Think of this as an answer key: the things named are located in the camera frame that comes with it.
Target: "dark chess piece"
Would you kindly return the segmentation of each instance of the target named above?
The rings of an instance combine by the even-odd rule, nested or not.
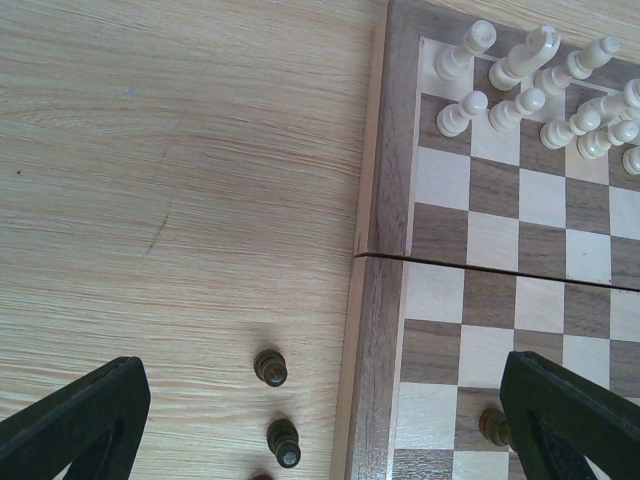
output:
[[[293,468],[300,462],[298,431],[289,420],[282,418],[269,426],[267,444],[281,467]]]
[[[270,387],[279,387],[287,380],[287,364],[275,350],[260,352],[253,362],[253,368],[258,378]]]
[[[487,408],[480,416],[480,433],[491,443],[504,447],[511,442],[511,429],[504,412],[497,408]]]

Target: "wooden table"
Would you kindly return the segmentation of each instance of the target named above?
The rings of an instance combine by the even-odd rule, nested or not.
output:
[[[613,33],[640,61],[631,0],[437,3],[578,43]],[[278,412],[303,449],[278,478],[328,477],[382,10],[3,0],[0,417],[138,355],[153,400],[134,478],[276,472]],[[269,344],[290,366],[277,390],[251,367]]]

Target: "dark wooden square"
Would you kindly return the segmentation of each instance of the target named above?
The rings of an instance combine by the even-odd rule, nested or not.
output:
[[[609,187],[566,179],[567,228],[609,234]]]
[[[640,240],[611,237],[611,278],[614,285],[640,289]]]
[[[515,452],[509,452],[509,480],[527,480],[522,464]]]
[[[562,334],[516,330],[513,348],[518,352],[536,352],[552,362],[562,365]]]
[[[410,450],[393,452],[393,480],[451,480],[453,450]]]
[[[515,276],[474,270],[465,272],[462,323],[513,328],[515,309]]]
[[[445,98],[422,94],[420,102],[420,136],[418,144],[421,147],[433,148],[460,155],[471,154],[471,128],[456,137],[445,137],[438,130],[436,117],[447,105],[455,103]]]
[[[611,391],[623,397],[640,397],[640,343],[611,340],[609,368]]]
[[[520,169],[514,165],[471,158],[469,210],[518,218]]]
[[[565,334],[609,338],[610,325],[611,290],[589,285],[565,285]]]
[[[566,244],[564,228],[520,222],[518,269],[551,278],[565,278]]]
[[[540,141],[544,124],[533,120],[520,122],[520,166],[527,170],[564,176],[564,148],[550,150]]]
[[[416,203],[411,256],[465,265],[468,212]]]
[[[460,324],[407,319],[404,324],[400,380],[456,385]]]
[[[493,388],[458,388],[456,410],[456,450],[507,452],[508,446],[497,447],[486,440],[479,429],[480,415],[487,408],[502,409],[500,390]]]

